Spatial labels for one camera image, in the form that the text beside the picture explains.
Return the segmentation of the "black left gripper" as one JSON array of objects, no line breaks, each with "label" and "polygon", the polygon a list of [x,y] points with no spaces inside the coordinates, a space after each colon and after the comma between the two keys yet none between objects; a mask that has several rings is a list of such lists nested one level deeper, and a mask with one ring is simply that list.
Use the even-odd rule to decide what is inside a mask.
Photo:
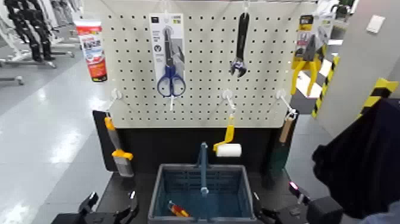
[{"label": "black left gripper", "polygon": [[97,204],[98,198],[97,193],[92,192],[79,205],[78,213],[85,216],[84,221],[87,224],[120,224],[124,220],[132,221],[138,214],[139,201],[136,191],[130,193],[128,207],[115,213],[93,212],[92,208]]}]

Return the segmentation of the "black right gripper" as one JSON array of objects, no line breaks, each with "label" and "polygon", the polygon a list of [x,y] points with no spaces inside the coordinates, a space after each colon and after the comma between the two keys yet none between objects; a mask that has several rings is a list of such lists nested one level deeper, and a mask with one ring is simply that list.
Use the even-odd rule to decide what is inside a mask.
[{"label": "black right gripper", "polygon": [[252,204],[255,217],[265,224],[307,224],[307,205],[311,201],[310,194],[295,182],[289,182],[289,191],[297,198],[295,205],[278,210],[268,210],[261,205],[261,200],[256,192],[252,193]]}]

